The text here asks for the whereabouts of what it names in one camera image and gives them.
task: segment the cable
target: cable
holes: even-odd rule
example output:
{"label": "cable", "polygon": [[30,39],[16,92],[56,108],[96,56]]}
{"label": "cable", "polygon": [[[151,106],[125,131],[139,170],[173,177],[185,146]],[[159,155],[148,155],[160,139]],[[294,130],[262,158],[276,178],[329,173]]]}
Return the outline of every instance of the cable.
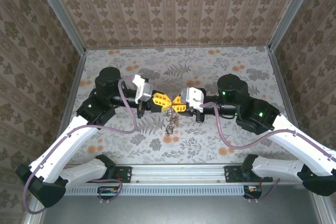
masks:
{"label": "cable", "polygon": [[307,137],[305,137],[304,135],[300,134],[300,133],[297,133],[296,131],[292,131],[292,130],[289,130],[289,129],[283,129],[283,130],[276,130],[276,131],[272,131],[272,132],[269,132],[267,133],[266,135],[262,136],[261,138],[255,140],[254,142],[252,143],[249,143],[247,145],[243,145],[243,146],[235,146],[235,145],[231,145],[226,139],[225,139],[225,136],[223,135],[223,131],[222,131],[222,126],[220,125],[221,121],[220,121],[220,118],[219,118],[219,112],[218,112],[218,108],[217,108],[217,104],[214,103],[214,102],[207,102],[203,105],[201,105],[201,107],[208,107],[208,106],[212,106],[214,108],[214,112],[215,112],[215,116],[216,116],[216,123],[217,123],[217,129],[218,129],[218,132],[219,132],[219,135],[220,135],[220,138],[222,139],[222,141],[224,142],[224,144],[226,144],[228,147],[232,148],[232,149],[235,149],[235,150],[243,150],[243,149],[247,149],[247,148],[250,148],[256,144],[258,144],[259,142],[261,142],[262,140],[272,136],[272,135],[275,135],[275,134],[278,134],[278,133],[284,133],[284,132],[288,132],[288,133],[291,133],[291,134],[294,134],[300,138],[302,138],[303,140],[305,140],[307,143],[309,143],[311,146],[313,146],[314,148],[316,148],[318,151],[320,151],[324,156],[326,156],[328,159],[330,160],[333,160],[334,162],[336,162],[336,157],[333,157],[331,154],[329,154],[328,152],[326,152],[325,150],[323,150],[321,147],[319,147],[317,144],[315,144],[314,142],[310,141]]}
{"label": "cable", "polygon": [[238,118],[243,122],[244,120],[243,120],[242,117],[241,117],[240,104],[238,104],[238,105],[236,106],[236,108],[237,108],[237,115],[238,115]]}
{"label": "cable", "polygon": [[[111,200],[114,200],[115,198],[117,198],[117,196],[121,193],[121,190],[122,190],[122,182],[118,179],[113,179],[113,178],[110,178],[110,179],[93,179],[91,180],[90,182],[95,182],[95,183],[103,183],[103,182],[117,182],[120,187],[119,187],[119,190],[117,191],[117,193],[111,198],[109,199],[108,201],[111,201]],[[98,194],[98,198],[102,201],[103,199],[101,198],[101,194],[103,191],[105,191],[106,188],[103,188],[102,190],[99,191],[99,194]]]}
{"label": "cable", "polygon": [[29,178],[27,179],[27,182],[25,184],[25,187],[23,189],[23,205],[26,209],[26,211],[31,214],[31,215],[37,215],[37,214],[40,214],[41,212],[43,212],[46,208],[42,208],[41,210],[38,210],[38,211],[32,211],[30,210],[29,206],[28,206],[28,203],[27,203],[27,192],[28,192],[28,186],[30,185],[30,182],[32,182],[31,180],[34,178],[34,176],[36,175],[36,173],[41,169],[43,168],[43,164],[48,160],[48,158],[50,158],[50,156],[53,154],[53,152],[65,141],[65,139],[67,139],[68,137],[71,136],[72,133],[80,130],[80,129],[83,129],[83,128],[98,128],[98,129],[104,129],[104,130],[109,130],[109,131],[114,131],[114,132],[117,132],[117,133],[122,133],[122,134],[132,134],[133,132],[135,132],[137,129],[138,129],[138,125],[137,125],[137,121],[135,119],[135,116],[134,114],[132,113],[132,110],[131,110],[131,107],[129,106],[129,104],[127,103],[127,100],[125,98],[125,95],[123,93],[123,90],[122,90],[122,83],[124,80],[131,80],[133,79],[134,77],[125,77],[125,78],[122,78],[118,81],[118,90],[119,90],[119,93],[120,93],[120,97],[121,97],[121,100],[123,101],[125,107],[128,109],[128,111],[130,112],[131,114],[131,117],[132,117],[132,121],[133,121],[133,125],[134,125],[134,128],[131,130],[131,131],[122,131],[122,130],[118,130],[118,129],[114,129],[114,128],[111,128],[111,127],[106,127],[106,126],[101,126],[101,125],[82,125],[82,126],[79,126],[77,128],[74,128],[72,131],[68,132],[66,134],[66,136],[64,136],[51,150],[50,152],[45,156],[45,158],[41,161],[41,163],[36,167],[36,169],[32,172],[32,174],[29,176]]}
{"label": "cable", "polygon": [[262,199],[266,199],[267,197],[269,197],[272,194],[272,192],[275,190],[275,188],[277,187],[277,185],[279,184],[279,182],[280,182],[280,178],[277,179],[277,181],[275,182],[275,184],[272,186],[272,189],[268,193],[266,193],[266,195],[260,197],[259,199],[256,199],[251,194],[245,193],[245,195],[247,195],[248,197],[250,197],[252,199],[255,199],[256,202],[259,201],[259,200],[262,200]]}
{"label": "cable", "polygon": [[224,115],[219,115],[221,118],[224,118],[224,119],[228,119],[228,120],[232,120],[235,118],[235,116],[233,115],[232,117],[228,118],[227,116],[224,116]]}

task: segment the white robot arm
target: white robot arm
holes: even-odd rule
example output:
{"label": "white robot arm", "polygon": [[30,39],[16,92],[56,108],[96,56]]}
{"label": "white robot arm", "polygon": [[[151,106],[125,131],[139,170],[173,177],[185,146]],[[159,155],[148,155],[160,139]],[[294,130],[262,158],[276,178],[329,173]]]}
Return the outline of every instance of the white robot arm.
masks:
{"label": "white robot arm", "polygon": [[[77,110],[68,128],[55,143],[33,161],[29,166],[20,165],[16,173],[24,184],[30,178],[29,191],[45,206],[51,207],[64,195],[66,189],[84,184],[93,179],[112,178],[116,165],[104,155],[92,161],[64,169],[79,147],[115,115],[115,109],[124,106],[117,88],[120,72],[116,68],[105,68],[96,78],[96,88],[89,98]],[[167,104],[155,102],[157,94],[148,80],[140,77],[133,79],[138,89],[130,90],[123,86],[123,93],[131,108],[137,109],[138,118],[144,111],[162,112]],[[206,114],[233,116],[244,130],[259,135],[277,130],[289,130],[269,137],[298,158],[295,161],[267,159],[257,155],[248,155],[241,166],[244,177],[273,177],[283,180],[302,182],[310,191],[328,196],[336,191],[336,151],[331,150],[292,125],[279,111],[266,101],[251,98],[246,82],[237,76],[227,74],[218,80],[219,96],[206,96],[204,89],[188,88],[182,90],[178,114],[196,115],[197,122],[203,122]],[[211,102],[216,108],[204,107]],[[45,163],[41,162],[50,155]]]}

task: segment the patterned wall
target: patterned wall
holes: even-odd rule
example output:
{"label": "patterned wall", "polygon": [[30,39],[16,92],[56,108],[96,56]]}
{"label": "patterned wall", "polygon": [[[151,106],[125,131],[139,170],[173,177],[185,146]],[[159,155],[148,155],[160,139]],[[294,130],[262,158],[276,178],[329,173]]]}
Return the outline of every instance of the patterned wall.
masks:
{"label": "patterned wall", "polygon": [[47,0],[0,0],[0,223],[19,223],[15,175],[52,142],[78,54]]}
{"label": "patterned wall", "polygon": [[266,45],[290,0],[62,0],[89,48]]}
{"label": "patterned wall", "polygon": [[336,0],[304,0],[276,49],[299,125],[336,148]]}

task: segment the black end cap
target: black end cap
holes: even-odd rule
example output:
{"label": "black end cap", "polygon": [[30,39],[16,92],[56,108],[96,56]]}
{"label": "black end cap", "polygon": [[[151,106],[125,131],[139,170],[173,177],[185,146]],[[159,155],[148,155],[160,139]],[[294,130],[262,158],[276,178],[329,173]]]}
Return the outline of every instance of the black end cap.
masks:
{"label": "black end cap", "polygon": [[120,71],[115,67],[103,68],[95,79],[96,93],[108,97],[118,92],[118,82],[121,79]]}
{"label": "black end cap", "polygon": [[221,76],[217,81],[217,87],[220,100],[224,104],[243,105],[249,98],[247,83],[234,74]]}
{"label": "black end cap", "polygon": [[[28,165],[20,164],[15,173],[25,185],[31,175]],[[28,190],[42,203],[45,207],[52,207],[60,201],[66,192],[65,184],[67,180],[59,178],[55,183],[45,183],[39,180],[36,176],[30,182]]]}
{"label": "black end cap", "polygon": [[98,155],[95,157],[96,159],[99,159],[102,161],[106,166],[106,172],[104,176],[102,176],[100,179],[110,179],[113,178],[115,171],[116,171],[116,164],[113,162],[109,157],[105,156],[104,154]]}
{"label": "black end cap", "polygon": [[243,173],[243,176],[246,180],[251,181],[253,178],[257,177],[252,171],[253,162],[258,157],[256,154],[248,154],[240,167],[240,170]]}
{"label": "black end cap", "polygon": [[308,178],[302,182],[303,186],[321,196],[330,196],[336,192],[336,176]]}

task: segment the floral wallpaper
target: floral wallpaper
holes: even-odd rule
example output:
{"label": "floral wallpaper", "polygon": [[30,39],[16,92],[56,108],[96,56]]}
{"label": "floral wallpaper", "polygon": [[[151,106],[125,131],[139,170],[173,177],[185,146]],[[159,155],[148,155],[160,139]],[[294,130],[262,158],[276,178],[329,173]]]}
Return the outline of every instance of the floral wallpaper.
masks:
{"label": "floral wallpaper", "polygon": [[47,0],[0,0],[0,223],[20,223],[15,169],[55,139],[78,59]]}
{"label": "floral wallpaper", "polygon": [[[248,83],[250,95],[265,99],[286,114],[266,47],[89,50],[86,55],[73,116],[95,87],[100,70],[107,66],[119,68],[123,77],[141,74],[150,78],[154,89],[165,92],[171,100],[186,87],[203,87],[209,95],[218,94],[218,78],[233,73]],[[127,85],[136,88],[132,83]],[[131,130],[126,109],[118,108],[116,112],[107,126]],[[227,148],[210,115],[202,124],[196,123],[195,117],[179,116],[173,135],[165,136],[165,116],[165,112],[146,112],[138,119],[139,130],[131,135],[102,130],[86,141],[70,162],[85,163],[101,153],[117,164],[230,163],[242,162],[249,153],[293,158],[269,140],[244,151]],[[222,126],[227,139],[236,145],[258,137],[243,131],[235,120],[222,119]]]}
{"label": "floral wallpaper", "polygon": [[266,45],[290,0],[61,0],[87,48]]}
{"label": "floral wallpaper", "polygon": [[[304,0],[276,49],[303,131],[336,149],[336,0]],[[336,209],[336,195],[333,198]]]}

